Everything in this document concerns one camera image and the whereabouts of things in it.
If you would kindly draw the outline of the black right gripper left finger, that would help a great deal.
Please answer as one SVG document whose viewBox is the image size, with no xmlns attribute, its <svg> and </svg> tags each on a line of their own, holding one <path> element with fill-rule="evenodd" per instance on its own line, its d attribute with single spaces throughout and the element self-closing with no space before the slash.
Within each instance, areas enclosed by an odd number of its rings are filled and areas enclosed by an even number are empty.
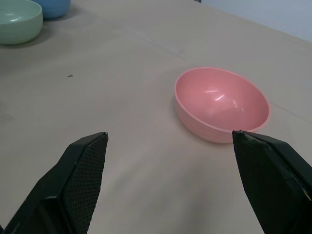
<svg viewBox="0 0 312 234">
<path fill-rule="evenodd" d="M 101 189 L 107 144 L 107 132 L 71 143 L 0 232 L 87 233 Z"/>
</svg>

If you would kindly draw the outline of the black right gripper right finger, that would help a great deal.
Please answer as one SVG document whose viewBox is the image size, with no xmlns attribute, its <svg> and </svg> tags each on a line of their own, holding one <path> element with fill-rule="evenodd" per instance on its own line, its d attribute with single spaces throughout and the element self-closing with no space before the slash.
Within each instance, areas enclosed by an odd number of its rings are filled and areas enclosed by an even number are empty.
<svg viewBox="0 0 312 234">
<path fill-rule="evenodd" d="M 244 191 L 266 234 L 312 232 L 312 167 L 288 143 L 233 131 Z"/>
</svg>

